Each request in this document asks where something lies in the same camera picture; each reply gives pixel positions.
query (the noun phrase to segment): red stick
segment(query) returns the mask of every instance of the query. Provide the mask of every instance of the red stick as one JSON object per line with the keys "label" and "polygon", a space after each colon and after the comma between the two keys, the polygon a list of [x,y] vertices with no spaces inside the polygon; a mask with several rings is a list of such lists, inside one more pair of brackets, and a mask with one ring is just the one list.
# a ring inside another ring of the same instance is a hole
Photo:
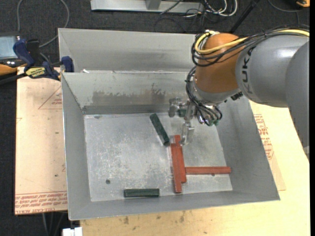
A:
{"label": "red stick", "polygon": [[229,174],[231,167],[186,167],[186,174],[188,175],[215,175],[215,174]]}

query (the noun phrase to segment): cardboard sheet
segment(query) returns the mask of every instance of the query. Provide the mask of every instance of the cardboard sheet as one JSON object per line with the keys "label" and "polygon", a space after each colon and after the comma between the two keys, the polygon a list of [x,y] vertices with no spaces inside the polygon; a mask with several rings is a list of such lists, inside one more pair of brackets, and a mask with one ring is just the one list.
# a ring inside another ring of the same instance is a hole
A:
{"label": "cardboard sheet", "polygon": [[67,210],[61,83],[17,81],[15,214]]}

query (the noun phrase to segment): cable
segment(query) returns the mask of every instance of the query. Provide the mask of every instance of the cable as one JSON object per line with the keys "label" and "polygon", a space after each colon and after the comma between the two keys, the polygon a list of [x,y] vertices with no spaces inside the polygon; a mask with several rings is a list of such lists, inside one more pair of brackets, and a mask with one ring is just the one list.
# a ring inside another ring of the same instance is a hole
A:
{"label": "cable", "polygon": [[[304,35],[304,36],[308,36],[308,37],[310,36],[309,32],[307,32],[305,30],[300,30],[300,29],[282,29],[282,30],[269,32],[269,34],[272,34],[272,33],[292,33],[292,34]],[[233,47],[233,46],[236,46],[237,44],[240,44],[240,43],[244,42],[247,39],[251,39],[250,36],[243,37],[243,38],[237,38],[236,40],[233,40],[233,41],[228,42],[226,44],[223,44],[223,45],[220,45],[220,46],[216,46],[216,47],[213,47],[213,48],[207,49],[207,50],[201,50],[199,48],[199,45],[200,45],[201,41],[204,40],[205,38],[209,37],[209,36],[213,36],[214,34],[218,34],[218,32],[217,31],[206,32],[205,34],[201,35],[196,40],[196,42],[194,44],[194,49],[195,49],[195,51],[198,54],[201,54],[201,55],[211,54],[211,53],[216,52],[216,51],[218,51],[218,50],[220,50],[222,48]]]}
{"label": "cable", "polygon": [[182,2],[183,0],[178,0],[176,3],[174,3],[171,7],[169,7],[167,10],[163,11],[160,13],[160,15],[169,12],[171,9],[173,9],[175,6],[177,6],[180,2]]}
{"label": "cable", "polygon": [[65,213],[62,212],[62,214],[61,214],[61,216],[60,216],[60,219],[59,219],[59,221],[58,221],[58,224],[57,224],[57,226],[56,226],[56,229],[55,229],[55,232],[54,232],[53,236],[56,236],[56,235],[57,235],[57,232],[58,232],[58,230],[59,230],[60,223],[62,222],[64,215],[65,215]]}
{"label": "cable", "polygon": [[270,0],[267,0],[269,2],[269,4],[274,7],[275,9],[279,10],[279,11],[283,11],[283,12],[299,12],[301,10],[285,10],[285,9],[281,9],[277,6],[275,6]]}
{"label": "cable", "polygon": [[286,10],[286,9],[281,9],[281,8],[279,8],[279,7],[277,7],[277,6],[275,6],[272,2],[271,2],[271,0],[267,0],[268,2],[269,2],[269,4],[273,7],[273,8],[275,8],[276,10],[279,10],[279,11],[282,11],[282,12],[293,12],[293,13],[296,13],[296,19],[297,19],[297,23],[299,24],[300,23],[300,18],[299,18],[299,14],[298,14],[298,12],[300,12],[301,10],[299,9],[299,10]]}
{"label": "cable", "polygon": [[[24,0],[20,0],[20,1],[18,2],[17,8],[16,8],[17,24],[18,24],[18,26],[17,26],[17,31],[18,31],[18,32],[20,31],[20,27],[21,27],[21,26],[20,26],[19,10],[20,10],[20,5],[21,5],[21,3],[22,3],[23,1],[24,1]],[[67,4],[64,2],[64,0],[59,0],[59,1],[63,3],[63,5],[65,6],[65,9],[66,9],[66,11],[67,11],[67,20],[66,20],[66,23],[65,23],[65,25],[64,25],[64,27],[63,27],[63,28],[66,28],[66,27],[68,26],[69,19],[70,19],[69,8],[68,8]],[[46,45],[52,43],[57,37],[58,37],[58,35],[54,36],[52,39],[50,39],[50,40],[47,41],[46,43],[40,45],[39,47],[42,48],[42,47],[44,47],[44,46],[46,46]]]}
{"label": "cable", "polygon": [[206,11],[208,13],[213,13],[213,14],[216,14],[216,15],[219,15],[219,16],[223,16],[223,17],[230,17],[230,16],[233,16],[236,11],[237,11],[237,8],[238,8],[238,3],[237,3],[237,0],[233,0],[233,4],[234,4],[234,10],[232,12],[229,12],[228,14],[225,14],[224,12],[227,10],[227,7],[228,7],[228,3],[227,3],[227,0],[223,0],[224,2],[224,8],[221,8],[221,9],[218,9],[218,10],[215,10],[208,2],[208,0],[203,0],[203,2],[205,3],[205,6],[208,8],[206,9]]}
{"label": "cable", "polygon": [[44,228],[45,228],[45,233],[47,236],[49,236],[49,232],[48,232],[48,228],[47,228],[47,222],[46,222],[46,216],[44,213],[42,213],[42,217],[43,217],[43,224],[44,224]]}

